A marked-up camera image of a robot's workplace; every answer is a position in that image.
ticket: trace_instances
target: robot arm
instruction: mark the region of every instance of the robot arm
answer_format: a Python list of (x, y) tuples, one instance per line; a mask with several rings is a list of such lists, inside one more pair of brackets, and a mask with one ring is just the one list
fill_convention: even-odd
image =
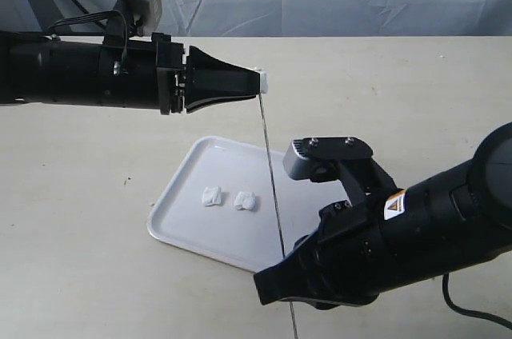
[(340, 180), (350, 201), (327, 205), (318, 228), (254, 275), (262, 304), (367, 305), (380, 293), (477, 265), (512, 250), (512, 123), (473, 159), (399, 189), (354, 138), (293, 141), (288, 175)]
[[(117, 0), (111, 11), (89, 14), (88, 22), (108, 18), (101, 45), (64, 42), (50, 36), (0, 31), (0, 103), (45, 102), (87, 106), (160, 109), (191, 113), (203, 107), (255, 98), (263, 75), (221, 62), (171, 36), (152, 33), (162, 15), (161, 0)], [(151, 35), (151, 42), (130, 39)]]

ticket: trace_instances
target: white tray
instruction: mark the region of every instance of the white tray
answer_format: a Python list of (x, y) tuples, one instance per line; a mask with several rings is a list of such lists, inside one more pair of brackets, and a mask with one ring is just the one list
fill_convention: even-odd
[[(347, 199), (341, 183), (293, 181), (283, 153), (271, 152), (286, 252), (318, 226), (318, 211)], [(204, 207), (205, 187), (222, 187), (223, 203)], [(255, 210), (237, 211), (238, 191), (257, 195)], [(266, 151), (219, 137), (190, 149), (148, 219), (150, 234), (170, 245), (257, 272), (282, 259)]]

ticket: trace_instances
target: warning label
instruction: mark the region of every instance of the warning label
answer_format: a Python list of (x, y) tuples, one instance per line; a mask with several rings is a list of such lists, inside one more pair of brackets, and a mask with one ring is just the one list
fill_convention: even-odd
[(392, 217), (397, 217), (406, 210), (405, 205), (406, 191), (403, 189), (399, 193), (388, 197), (384, 205), (384, 220), (387, 221)]

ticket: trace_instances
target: thin metal wire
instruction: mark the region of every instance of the thin metal wire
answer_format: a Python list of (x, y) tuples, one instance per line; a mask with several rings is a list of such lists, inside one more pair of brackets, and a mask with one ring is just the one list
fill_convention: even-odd
[[(258, 97), (259, 97), (259, 109), (262, 112), (263, 134), (265, 135), (266, 158), (269, 162), (270, 183), (272, 185), (272, 195), (274, 196), (275, 216), (278, 221), (279, 241), (281, 243), (281, 254), (284, 259), (284, 257), (286, 256), (285, 240), (282, 237), (282, 225), (281, 225), (281, 217), (279, 214), (278, 195), (277, 195), (276, 189), (275, 189), (274, 169), (272, 168), (272, 157), (270, 156), (269, 134), (266, 130), (266, 119), (265, 119), (265, 110), (263, 109), (262, 93), (259, 93)], [(290, 315), (291, 315), (291, 324), (294, 329), (294, 338), (298, 339), (297, 321), (295, 320), (295, 309), (294, 309), (294, 303), (292, 301), (290, 302)]]

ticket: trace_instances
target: table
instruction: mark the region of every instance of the table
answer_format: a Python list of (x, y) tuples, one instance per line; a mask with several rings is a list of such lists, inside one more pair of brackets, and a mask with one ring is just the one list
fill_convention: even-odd
[[(271, 147), (354, 135), (398, 185), (472, 156), (512, 119), (510, 38), (188, 38), (264, 67)], [(0, 337), (293, 337), (288, 306), (260, 306), (250, 274), (154, 240), (151, 205), (193, 142), (264, 146), (258, 101), (194, 114), (0, 107)], [(456, 303), (512, 318), (512, 256), (457, 272)], [(300, 338), (493, 338), (452, 313), (441, 279), (364, 308), (296, 304)]]

